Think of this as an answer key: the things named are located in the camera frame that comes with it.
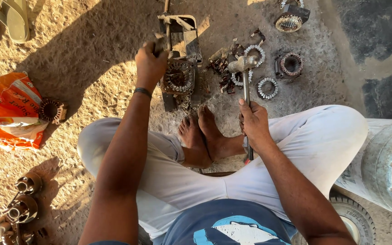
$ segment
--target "metal bucket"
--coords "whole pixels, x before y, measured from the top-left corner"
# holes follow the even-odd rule
[[[364,145],[335,184],[392,211],[392,120],[367,122]]]

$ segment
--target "concrete floor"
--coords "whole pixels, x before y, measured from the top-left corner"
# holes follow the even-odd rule
[[[392,0],[319,0],[319,7],[341,60],[347,104],[367,118],[392,119]],[[392,245],[392,212],[342,193],[369,212],[376,244]]]
[[[293,81],[278,81],[280,92],[274,99],[258,98],[255,82],[250,89],[252,99],[267,108],[270,118],[327,104],[349,105],[367,117],[392,118],[392,86],[388,86],[392,85],[392,1],[306,0],[305,6],[311,10],[311,17],[300,31],[291,34],[280,33],[273,26],[279,11],[277,0],[172,0],[171,9],[175,14],[192,14],[198,20],[205,65],[208,57],[229,47],[234,38],[245,46],[257,44],[258,38],[250,38],[257,27],[267,37],[262,46],[267,61],[255,69],[254,81],[273,77],[273,55],[278,50],[302,53],[306,62],[303,75]],[[0,169],[27,163],[12,170],[13,179],[0,181],[6,181],[0,184],[0,193],[15,176],[40,162],[39,172],[52,173],[43,190],[46,213],[36,220],[38,227],[47,228],[50,241],[39,244],[78,242],[94,180],[75,152],[77,135],[93,120],[122,117],[127,105],[122,101],[127,101],[133,89],[134,54],[144,41],[153,38],[153,32],[159,31],[156,15],[162,8],[160,0],[81,0],[74,1],[73,6],[46,1],[34,27],[36,37],[26,44],[31,51],[25,57],[7,59],[12,56],[3,50],[15,49],[10,49],[10,42],[0,43],[0,55],[4,54],[0,60],[10,62],[0,64],[0,69],[28,71],[42,96],[67,100],[71,105],[68,122],[45,131],[46,144],[38,154],[19,156],[0,151]],[[68,21],[56,21],[56,16]],[[111,63],[101,62],[105,57]],[[219,77],[210,71],[202,72],[201,79],[210,91],[203,102],[216,114],[221,132],[236,136],[240,133],[237,101],[242,91],[231,96],[220,94]],[[176,134],[183,116],[182,111],[165,113],[161,94],[155,93],[151,130]],[[243,156],[224,159],[204,171],[238,170],[242,160]],[[345,195],[372,216],[376,244],[392,245],[392,213],[357,196]],[[8,201],[1,196],[0,205],[4,205]]]

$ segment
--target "hammer handle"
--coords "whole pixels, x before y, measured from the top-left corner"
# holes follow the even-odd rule
[[[250,93],[249,93],[249,70],[243,72],[243,91],[244,91],[244,100],[247,105],[250,105]],[[246,137],[247,143],[247,157],[249,160],[253,160],[253,149],[249,144],[249,137]]]

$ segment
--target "tire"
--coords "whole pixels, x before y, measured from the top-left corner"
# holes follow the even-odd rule
[[[376,228],[367,210],[359,203],[341,194],[336,194],[329,201],[344,222],[350,221],[350,224],[356,226],[357,230],[355,233],[359,238],[358,245],[375,245]],[[291,242],[293,245],[308,245],[299,232],[293,236]]]

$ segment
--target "sandal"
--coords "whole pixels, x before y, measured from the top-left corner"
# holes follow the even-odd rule
[[[30,39],[26,0],[0,0],[0,21],[7,26],[8,36],[15,43]]]

